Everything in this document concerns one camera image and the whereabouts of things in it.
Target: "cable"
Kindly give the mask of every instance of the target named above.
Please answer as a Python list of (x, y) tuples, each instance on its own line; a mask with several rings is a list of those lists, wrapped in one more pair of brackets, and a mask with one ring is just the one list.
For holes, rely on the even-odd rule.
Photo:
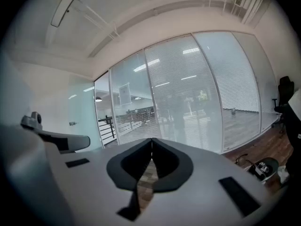
[(248, 153), (243, 154), (243, 155), (239, 156), (238, 158), (236, 158), (235, 164), (237, 164), (238, 166), (239, 166), (239, 159), (240, 159), (242, 156), (248, 156)]

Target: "fluorescent light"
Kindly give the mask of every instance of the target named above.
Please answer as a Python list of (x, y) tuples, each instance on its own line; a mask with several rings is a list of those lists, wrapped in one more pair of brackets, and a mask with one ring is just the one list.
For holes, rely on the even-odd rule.
[(160, 62), (160, 60), (157, 58), (157, 59), (155, 59), (155, 60), (153, 60), (153, 61), (150, 61), (150, 62), (147, 63), (147, 64), (148, 64), (148, 65), (153, 65), (153, 64), (158, 63), (158, 62)]
[[(147, 65), (150, 66), (150, 65), (153, 65), (153, 64), (158, 63), (158, 62), (160, 62), (160, 60), (157, 58), (157, 59), (152, 60), (152, 61), (150, 61), (149, 63), (147, 63)], [(141, 66), (135, 68), (134, 71), (135, 71), (135, 72), (138, 72), (138, 71), (144, 70), (144, 69), (146, 69), (146, 64), (143, 64), (143, 65), (141, 65)]]
[(160, 85), (156, 85), (155, 87), (158, 87), (158, 86), (161, 86), (161, 85), (167, 85), (169, 84), (170, 82), (167, 82), (167, 83), (164, 83), (164, 84), (160, 84)]
[(141, 65), (141, 66), (135, 68), (134, 71), (135, 71), (135, 72), (138, 72), (138, 71), (143, 70), (143, 69), (145, 69), (145, 68), (146, 68), (146, 65), (143, 64), (143, 65)]
[(189, 76), (189, 77), (183, 78), (183, 79), (181, 79), (181, 80), (185, 80), (185, 79), (189, 79), (189, 78), (193, 78), (193, 77), (196, 77), (196, 75)]
[(94, 86), (91, 87), (91, 88), (85, 89), (84, 92), (87, 92), (87, 91), (92, 90), (92, 89), (94, 89)]
[(68, 100), (70, 100), (70, 99), (73, 98), (73, 97), (76, 97), (76, 95), (70, 96), (70, 97), (68, 98)]
[(199, 51), (199, 48), (191, 48), (188, 50), (184, 50), (183, 54), (188, 54), (188, 53), (192, 53), (192, 52), (196, 52), (196, 51)]

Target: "horizontal blinds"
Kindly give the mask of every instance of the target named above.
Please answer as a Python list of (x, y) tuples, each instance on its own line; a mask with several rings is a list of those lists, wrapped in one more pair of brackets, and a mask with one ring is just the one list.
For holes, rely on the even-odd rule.
[(143, 52), (114, 65), (110, 73), (120, 143), (159, 137)]
[(215, 75), (223, 108), (224, 151), (259, 133), (256, 81), (240, 44), (230, 32), (195, 34)]
[(256, 37), (240, 32), (234, 32), (233, 34), (244, 49), (257, 80), (261, 99), (261, 130), (263, 131), (278, 119), (273, 102), (273, 99), (278, 98), (275, 76)]
[(222, 113), (208, 64), (192, 36), (145, 49), (162, 138), (221, 152)]

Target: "black chair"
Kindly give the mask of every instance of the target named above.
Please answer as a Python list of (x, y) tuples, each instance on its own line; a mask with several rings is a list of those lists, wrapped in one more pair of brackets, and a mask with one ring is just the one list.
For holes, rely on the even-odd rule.
[(282, 77), (280, 79), (279, 85), (278, 85), (278, 91), (279, 91), (279, 104), (276, 105), (276, 100), (273, 99), (275, 108), (274, 110), (278, 113), (281, 113), (280, 119), (272, 124), (272, 128), (276, 124), (282, 124), (282, 128), (279, 133), (284, 132), (284, 126), (285, 126), (285, 119), (284, 119), (284, 111), (285, 107), (287, 106), (288, 101), (293, 96), (293, 90), (294, 90), (294, 82), (290, 80), (288, 76)]

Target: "ceiling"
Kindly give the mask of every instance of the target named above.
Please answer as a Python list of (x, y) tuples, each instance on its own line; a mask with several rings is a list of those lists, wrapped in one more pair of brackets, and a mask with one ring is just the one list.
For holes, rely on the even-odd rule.
[(122, 36), (129, 26), (158, 14), (156, 8), (161, 13), (200, 6), (192, 2), (198, 0), (73, 0), (54, 29), (50, 23), (60, 1), (28, 0), (8, 32), (5, 47), (12, 59), (92, 76), (89, 67), (101, 48)]

